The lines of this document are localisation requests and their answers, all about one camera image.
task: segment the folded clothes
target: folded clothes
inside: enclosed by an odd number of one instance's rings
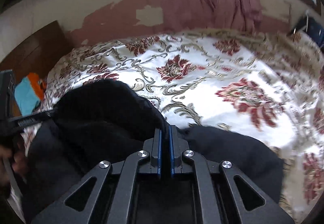
[[[38,74],[30,73],[15,88],[15,99],[23,116],[33,112],[44,99],[46,83]]]

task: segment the white bedspread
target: white bedspread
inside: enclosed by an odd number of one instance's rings
[[[254,137],[284,159],[280,206],[301,223],[323,192],[323,65],[303,33],[209,29],[111,41],[63,57],[48,75],[39,109],[73,88],[115,79],[149,99],[170,124]],[[38,128],[26,131],[27,147]]]

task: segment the pink wall paint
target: pink wall paint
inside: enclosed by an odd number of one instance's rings
[[[74,47],[87,46],[112,39],[152,35],[163,32],[163,24],[155,26],[136,25],[136,10],[150,5],[152,8],[161,6],[162,0],[122,0],[117,4],[110,3],[84,18],[82,27],[66,33]],[[259,31],[273,33],[289,31],[289,24],[278,19],[264,16]]]

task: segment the blue cloth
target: blue cloth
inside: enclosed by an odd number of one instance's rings
[[[15,99],[23,116],[30,115],[41,102],[27,77],[23,78],[20,84],[16,86]]]
[[[303,17],[290,34],[293,34],[294,30],[304,31],[320,48],[324,46],[324,28],[316,22],[316,20],[310,16]]]

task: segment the wooden furniture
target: wooden furniture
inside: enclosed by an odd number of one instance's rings
[[[72,50],[57,21],[25,39],[0,63],[0,70],[12,69],[16,84],[30,72],[45,78],[58,60]]]

